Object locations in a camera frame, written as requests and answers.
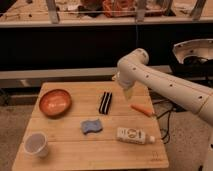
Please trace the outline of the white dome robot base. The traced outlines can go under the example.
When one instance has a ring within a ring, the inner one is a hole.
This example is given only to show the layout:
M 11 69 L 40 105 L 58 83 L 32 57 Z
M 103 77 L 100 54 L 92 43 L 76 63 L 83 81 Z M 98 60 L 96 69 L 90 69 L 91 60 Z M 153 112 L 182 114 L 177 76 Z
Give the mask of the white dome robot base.
M 213 38 L 183 41 L 175 44 L 172 51 L 180 64 L 183 64 L 184 60 L 191 56 L 210 60 L 213 59 Z

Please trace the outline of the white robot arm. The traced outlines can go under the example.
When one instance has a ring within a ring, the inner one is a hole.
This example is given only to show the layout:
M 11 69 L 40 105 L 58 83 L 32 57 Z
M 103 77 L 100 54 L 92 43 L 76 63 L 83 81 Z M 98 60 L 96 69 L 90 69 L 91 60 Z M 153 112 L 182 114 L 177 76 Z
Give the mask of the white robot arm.
M 115 78 L 124 96 L 130 99 L 135 82 L 140 82 L 208 123 L 212 133 L 202 171 L 213 171 L 213 88 L 152 69 L 148 61 L 149 55 L 142 48 L 118 61 Z

